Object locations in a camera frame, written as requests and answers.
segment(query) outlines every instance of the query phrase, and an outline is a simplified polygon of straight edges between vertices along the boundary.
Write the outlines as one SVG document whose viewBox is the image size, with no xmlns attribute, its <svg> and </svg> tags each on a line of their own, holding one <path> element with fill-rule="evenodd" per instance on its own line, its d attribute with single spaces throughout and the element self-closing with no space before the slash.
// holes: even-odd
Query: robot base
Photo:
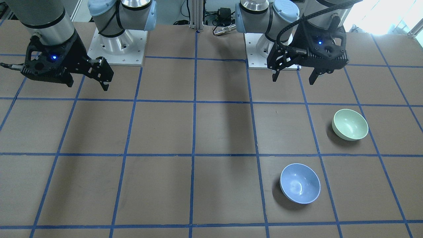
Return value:
<svg viewBox="0 0 423 238">
<path fill-rule="evenodd" d="M 90 58 L 97 58 L 103 56 L 107 59 L 110 65 L 122 66 L 142 66 L 144 52 L 147 43 L 147 31 L 143 30 L 127 30 L 131 33 L 134 44 L 130 50 L 125 54 L 111 54 L 106 52 L 102 47 L 102 40 L 100 39 L 99 30 L 94 32 L 93 40 L 91 41 L 90 48 L 88 49 L 88 56 Z"/>
<path fill-rule="evenodd" d="M 248 59 L 248 68 L 249 69 L 268 69 L 267 68 L 267 59 L 262 56 L 261 52 L 257 50 L 257 43 L 260 37 L 263 35 L 261 33 L 245 33 L 245 49 L 247 51 Z M 301 69 L 301 66 L 292 65 L 290 67 L 284 68 L 283 70 L 297 70 Z"/>
</svg>

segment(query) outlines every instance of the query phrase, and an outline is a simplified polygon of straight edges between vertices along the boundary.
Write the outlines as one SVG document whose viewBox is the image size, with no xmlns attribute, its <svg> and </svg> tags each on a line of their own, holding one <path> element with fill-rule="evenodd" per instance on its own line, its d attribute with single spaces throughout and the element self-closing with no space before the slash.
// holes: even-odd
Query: light blue cap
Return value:
<svg viewBox="0 0 423 238">
<path fill-rule="evenodd" d="M 89 0 L 88 9 L 93 17 L 101 15 L 112 8 L 116 3 L 116 0 Z"/>
<path fill-rule="evenodd" d="M 282 19 L 289 23 L 293 23 L 299 18 L 299 9 L 290 0 L 275 0 L 273 8 Z"/>
</svg>

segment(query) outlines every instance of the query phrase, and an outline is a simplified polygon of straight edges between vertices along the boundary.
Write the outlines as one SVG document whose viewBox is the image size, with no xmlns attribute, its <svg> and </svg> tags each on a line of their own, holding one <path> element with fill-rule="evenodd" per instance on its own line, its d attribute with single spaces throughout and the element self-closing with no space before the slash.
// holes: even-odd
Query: bowl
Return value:
<svg viewBox="0 0 423 238">
<path fill-rule="evenodd" d="M 347 141 L 363 139 L 369 132 L 369 126 L 364 117 L 350 109 L 341 109 L 332 119 L 332 129 L 335 134 Z"/>
<path fill-rule="evenodd" d="M 280 188 L 291 201 L 308 204 L 320 194 L 320 180 L 307 165 L 293 163 L 285 167 L 280 174 Z"/>
</svg>

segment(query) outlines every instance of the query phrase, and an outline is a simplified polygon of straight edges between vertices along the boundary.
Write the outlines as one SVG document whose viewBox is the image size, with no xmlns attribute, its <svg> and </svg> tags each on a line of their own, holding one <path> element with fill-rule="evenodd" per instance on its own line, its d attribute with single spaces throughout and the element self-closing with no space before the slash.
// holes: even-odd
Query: metal post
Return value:
<svg viewBox="0 0 423 238">
<path fill-rule="evenodd" d="M 417 23 L 417 25 L 415 27 L 413 27 L 413 29 L 411 29 L 411 31 L 407 34 L 408 37 L 414 39 L 416 38 L 416 36 L 423 30 L 423 19 L 421 19 L 419 21 L 419 23 Z"/>
<path fill-rule="evenodd" d="M 204 0 L 191 0 L 190 28 L 203 30 L 203 8 Z"/>
</svg>

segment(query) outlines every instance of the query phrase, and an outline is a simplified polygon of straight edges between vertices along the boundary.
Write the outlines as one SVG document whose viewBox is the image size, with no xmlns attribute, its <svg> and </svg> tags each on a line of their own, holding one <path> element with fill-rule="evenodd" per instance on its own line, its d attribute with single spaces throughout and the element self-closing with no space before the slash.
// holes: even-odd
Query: bowl rim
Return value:
<svg viewBox="0 0 423 238">
<path fill-rule="evenodd" d="M 299 165 L 301 165 L 301 166 L 305 166 L 305 167 L 307 167 L 309 170 L 311 170 L 313 173 L 314 173 L 314 175 L 316 176 L 316 178 L 317 178 L 317 182 L 319 183 L 319 192 L 317 193 L 317 195 L 316 195 L 316 197 L 313 199 L 313 200 L 311 200 L 311 201 L 309 201 L 309 202 L 298 202 L 298 201 L 294 201 L 286 192 L 285 192 L 285 190 L 283 189 L 283 186 L 282 186 L 282 175 L 283 175 L 283 172 L 285 171 L 285 169 L 286 168 L 288 168 L 289 166 L 292 166 L 292 165 L 296 165 L 296 164 L 299 164 Z M 319 179 L 319 177 L 317 176 L 317 174 L 316 174 L 316 172 L 313 170 L 313 169 L 311 169 L 310 167 L 308 167 L 307 165 L 305 165 L 305 164 L 302 164 L 302 163 L 292 163 L 292 164 L 289 164 L 289 165 L 287 165 L 283 170 L 282 170 L 282 173 L 280 174 L 280 177 L 279 177 L 279 184 L 280 184 L 280 188 L 282 189 L 282 192 L 283 192 L 283 194 L 285 194 L 285 196 L 287 196 L 288 198 L 289 198 L 289 200 L 291 200 L 291 201 L 293 201 L 293 202 L 296 202 L 296 203 L 300 203 L 300 204 L 309 204 L 309 203 L 312 203 L 312 202 L 314 202 L 318 197 L 319 197 L 319 195 L 320 195 L 320 191 L 321 191 L 321 184 L 320 184 L 320 179 Z"/>
<path fill-rule="evenodd" d="M 344 133 L 342 133 L 339 129 L 338 129 L 338 125 L 336 124 L 336 121 L 335 121 L 335 117 L 336 117 L 336 115 L 338 114 L 338 112 L 340 112 L 340 111 L 353 111 L 353 112 L 355 112 L 357 115 L 359 115 L 360 116 L 360 118 L 366 123 L 366 133 L 364 134 L 364 136 L 359 136 L 359 137 L 350 137 L 350 136 L 347 136 L 347 135 L 345 135 Z M 366 137 L 367 136 L 367 134 L 369 133 L 369 125 L 368 125 L 368 123 L 367 123 L 367 120 L 360 114 L 360 113 L 358 113 L 358 112 L 356 112 L 356 111 L 354 111 L 354 110 L 351 110 L 351 109 L 348 109 L 348 108 L 344 108 L 344 109 L 340 109 L 340 110 L 338 110 L 336 113 L 335 113 L 335 115 L 333 115 L 333 124 L 335 125 L 335 127 L 336 127 L 336 129 L 339 131 L 339 133 L 341 133 L 343 136 L 345 136 L 345 137 L 347 137 L 347 138 L 349 138 L 349 139 L 353 139 L 353 140 L 360 140 L 360 139 L 363 139 L 364 137 Z"/>
</svg>

